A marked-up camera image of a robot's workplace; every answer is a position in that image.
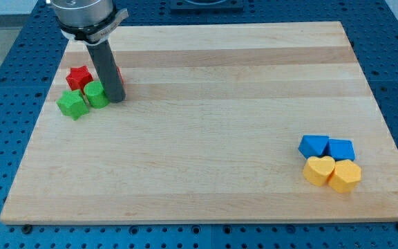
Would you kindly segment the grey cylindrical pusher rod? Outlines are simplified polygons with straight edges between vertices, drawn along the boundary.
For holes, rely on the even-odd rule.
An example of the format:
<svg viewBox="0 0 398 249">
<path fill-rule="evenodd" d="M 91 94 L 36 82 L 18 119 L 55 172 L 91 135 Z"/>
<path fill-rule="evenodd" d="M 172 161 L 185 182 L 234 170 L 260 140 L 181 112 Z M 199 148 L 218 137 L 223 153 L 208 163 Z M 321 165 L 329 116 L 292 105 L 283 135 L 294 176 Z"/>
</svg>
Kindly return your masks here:
<svg viewBox="0 0 398 249">
<path fill-rule="evenodd" d="M 125 100 L 126 92 L 108 40 L 87 49 L 108 100 L 113 103 Z"/>
</svg>

